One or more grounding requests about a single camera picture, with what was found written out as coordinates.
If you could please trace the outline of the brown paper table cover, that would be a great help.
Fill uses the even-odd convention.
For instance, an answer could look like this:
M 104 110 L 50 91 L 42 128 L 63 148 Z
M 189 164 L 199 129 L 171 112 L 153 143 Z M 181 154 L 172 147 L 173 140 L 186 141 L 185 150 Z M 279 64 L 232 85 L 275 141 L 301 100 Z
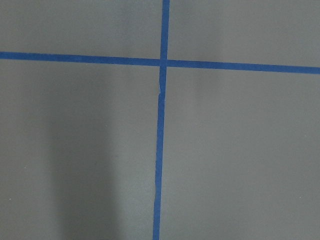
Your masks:
M 3 0 L 3 240 L 317 240 L 317 0 Z

